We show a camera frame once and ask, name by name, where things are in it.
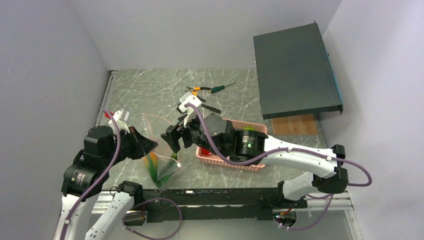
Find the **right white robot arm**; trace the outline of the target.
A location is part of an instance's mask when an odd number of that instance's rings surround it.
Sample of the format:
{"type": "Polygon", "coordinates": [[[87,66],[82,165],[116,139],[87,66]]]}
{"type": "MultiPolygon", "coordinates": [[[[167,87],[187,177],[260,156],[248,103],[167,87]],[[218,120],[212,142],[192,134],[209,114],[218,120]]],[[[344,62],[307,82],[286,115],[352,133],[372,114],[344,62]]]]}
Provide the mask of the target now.
{"type": "Polygon", "coordinates": [[[278,184],[276,203],[289,207],[301,197],[321,192],[341,194],[349,183],[348,171],[337,160],[332,148],[311,148],[282,141],[263,132],[235,127],[233,121],[212,113],[196,116],[184,123],[182,116],[160,136],[175,153],[196,145],[233,166],[277,165],[298,170],[304,174],[278,184]]]}

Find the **green red mango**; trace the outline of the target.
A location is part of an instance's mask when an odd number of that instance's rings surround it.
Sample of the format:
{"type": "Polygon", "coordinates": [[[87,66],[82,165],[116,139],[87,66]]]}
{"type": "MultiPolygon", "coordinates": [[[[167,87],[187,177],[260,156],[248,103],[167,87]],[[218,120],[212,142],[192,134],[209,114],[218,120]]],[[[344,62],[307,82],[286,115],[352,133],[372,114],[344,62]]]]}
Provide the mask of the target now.
{"type": "Polygon", "coordinates": [[[158,184],[158,156],[152,151],[142,160],[150,178],[155,184],[158,184]]]}

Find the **red tomato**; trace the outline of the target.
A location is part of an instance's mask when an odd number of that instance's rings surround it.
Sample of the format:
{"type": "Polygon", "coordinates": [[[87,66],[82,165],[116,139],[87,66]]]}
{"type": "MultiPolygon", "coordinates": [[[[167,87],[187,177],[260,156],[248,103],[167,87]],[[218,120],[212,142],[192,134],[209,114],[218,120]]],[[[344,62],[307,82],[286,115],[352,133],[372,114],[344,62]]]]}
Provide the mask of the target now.
{"type": "Polygon", "coordinates": [[[210,155],[213,154],[212,152],[210,152],[209,150],[207,150],[205,148],[201,148],[200,151],[201,151],[202,155],[204,155],[204,156],[210,156],[210,155]]]}

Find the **clear zip top bag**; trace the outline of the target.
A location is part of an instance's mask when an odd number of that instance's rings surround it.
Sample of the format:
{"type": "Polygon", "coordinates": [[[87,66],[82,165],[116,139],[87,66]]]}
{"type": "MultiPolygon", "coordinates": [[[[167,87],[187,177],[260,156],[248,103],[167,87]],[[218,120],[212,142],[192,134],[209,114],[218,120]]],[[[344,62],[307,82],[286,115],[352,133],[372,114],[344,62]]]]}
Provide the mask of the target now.
{"type": "MultiPolygon", "coordinates": [[[[171,148],[168,146],[168,144],[161,138],[161,134],[164,133],[165,130],[171,125],[171,122],[162,116],[158,116],[154,114],[143,113],[141,117],[142,117],[141,126],[143,128],[142,135],[147,137],[150,140],[158,142],[158,147],[156,147],[152,152],[158,155],[166,156],[166,157],[171,157],[172,154],[175,154],[173,153],[171,148]]],[[[182,164],[181,164],[180,170],[178,170],[169,181],[169,185],[167,186],[167,189],[169,189],[169,187],[171,186],[173,178],[176,175],[178,175],[181,170],[182,170],[182,164]]]]}

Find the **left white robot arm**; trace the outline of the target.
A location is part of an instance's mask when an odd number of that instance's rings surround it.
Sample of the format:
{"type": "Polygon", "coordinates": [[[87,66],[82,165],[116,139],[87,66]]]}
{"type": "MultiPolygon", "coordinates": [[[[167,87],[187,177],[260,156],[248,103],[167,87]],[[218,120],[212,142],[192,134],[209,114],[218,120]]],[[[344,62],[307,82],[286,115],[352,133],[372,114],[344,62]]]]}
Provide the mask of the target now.
{"type": "Polygon", "coordinates": [[[96,126],[85,136],[84,148],[63,174],[62,209],[56,228],[56,240],[102,240],[116,226],[126,210],[137,210],[144,203],[143,187],[123,181],[117,187],[111,206],[89,227],[92,209],[109,178],[109,170],[126,160],[138,160],[159,144],[142,136],[134,126],[118,133],[110,126],[96,126]]]}

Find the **green cucumber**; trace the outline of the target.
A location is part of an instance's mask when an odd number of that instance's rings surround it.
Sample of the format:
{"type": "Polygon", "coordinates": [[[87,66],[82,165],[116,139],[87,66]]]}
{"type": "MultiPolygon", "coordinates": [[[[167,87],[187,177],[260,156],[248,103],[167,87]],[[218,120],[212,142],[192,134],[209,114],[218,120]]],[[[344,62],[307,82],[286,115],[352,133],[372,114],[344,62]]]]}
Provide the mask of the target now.
{"type": "Polygon", "coordinates": [[[167,189],[173,175],[180,170],[181,163],[178,155],[173,153],[171,157],[163,156],[155,153],[158,157],[158,183],[154,184],[161,190],[167,189]]]}

